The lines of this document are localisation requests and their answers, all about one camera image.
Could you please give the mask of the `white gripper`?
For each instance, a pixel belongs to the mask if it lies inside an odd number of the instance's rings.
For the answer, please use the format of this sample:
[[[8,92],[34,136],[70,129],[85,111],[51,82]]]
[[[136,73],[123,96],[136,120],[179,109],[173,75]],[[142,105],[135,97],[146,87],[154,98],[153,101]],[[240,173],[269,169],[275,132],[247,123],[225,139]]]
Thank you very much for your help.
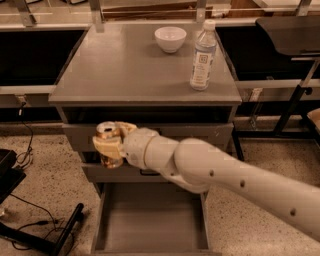
[[[145,153],[151,140],[158,136],[157,131],[148,128],[138,128],[135,124],[127,122],[116,122],[123,140],[123,149],[127,162],[140,169],[146,169]],[[103,139],[93,137],[95,149],[103,156],[119,160],[123,158],[122,140],[120,137]]]

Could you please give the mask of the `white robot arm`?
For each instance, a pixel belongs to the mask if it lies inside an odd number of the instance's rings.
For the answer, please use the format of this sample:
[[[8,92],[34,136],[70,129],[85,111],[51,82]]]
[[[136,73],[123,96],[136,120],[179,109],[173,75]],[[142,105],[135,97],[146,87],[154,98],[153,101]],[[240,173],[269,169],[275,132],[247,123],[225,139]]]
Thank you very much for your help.
[[[242,162],[196,138],[176,141],[126,122],[103,122],[92,138],[100,155],[159,173],[192,192],[220,185],[320,241],[320,189]]]

